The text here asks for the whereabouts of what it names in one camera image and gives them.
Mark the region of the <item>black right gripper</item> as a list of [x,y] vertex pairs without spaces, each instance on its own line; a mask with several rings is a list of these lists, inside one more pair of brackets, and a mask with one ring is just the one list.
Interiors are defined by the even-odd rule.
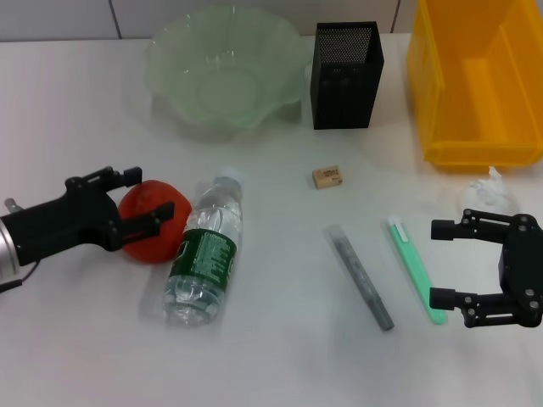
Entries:
[[457,238],[502,244],[499,269],[503,293],[461,293],[431,287],[429,306],[440,310],[459,309],[467,328],[537,327],[542,322],[542,229],[535,217],[464,209],[458,223],[432,221],[432,240]]

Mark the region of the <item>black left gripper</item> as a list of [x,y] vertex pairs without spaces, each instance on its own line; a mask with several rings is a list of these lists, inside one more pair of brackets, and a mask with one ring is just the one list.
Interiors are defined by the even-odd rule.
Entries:
[[175,214],[166,202],[135,217],[120,220],[108,193],[141,184],[143,171],[133,167],[119,172],[111,166],[87,176],[71,177],[66,193],[53,201],[1,218],[15,246],[19,265],[28,265],[82,244],[114,252],[131,243],[160,234]]

